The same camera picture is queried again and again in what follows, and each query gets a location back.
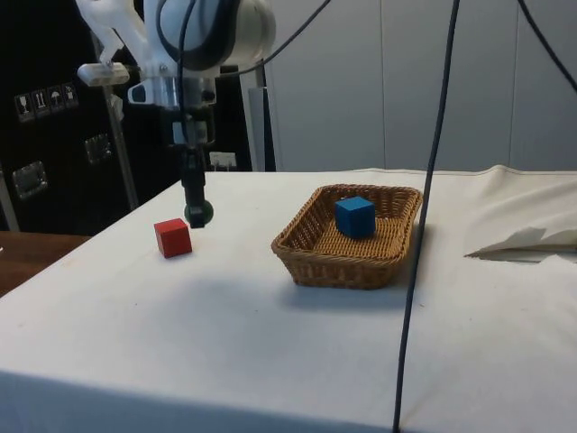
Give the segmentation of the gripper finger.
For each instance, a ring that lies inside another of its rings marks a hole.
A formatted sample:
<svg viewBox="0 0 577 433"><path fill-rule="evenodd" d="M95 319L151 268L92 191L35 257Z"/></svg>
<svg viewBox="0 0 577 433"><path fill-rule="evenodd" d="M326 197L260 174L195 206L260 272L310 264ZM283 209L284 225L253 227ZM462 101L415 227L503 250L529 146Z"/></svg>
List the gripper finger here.
<svg viewBox="0 0 577 433"><path fill-rule="evenodd" d="M185 217L191 228L202 228L205 221L205 175L197 152L185 148L181 156L181 183L185 192Z"/></svg>

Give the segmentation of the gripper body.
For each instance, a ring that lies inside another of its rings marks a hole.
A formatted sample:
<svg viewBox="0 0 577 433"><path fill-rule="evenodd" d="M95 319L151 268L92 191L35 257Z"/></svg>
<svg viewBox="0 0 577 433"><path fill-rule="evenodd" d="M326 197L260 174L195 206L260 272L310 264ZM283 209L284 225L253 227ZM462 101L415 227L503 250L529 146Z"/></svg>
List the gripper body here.
<svg viewBox="0 0 577 433"><path fill-rule="evenodd" d="M169 144L189 148L208 147L215 143L215 118L212 107L169 112Z"/></svg>

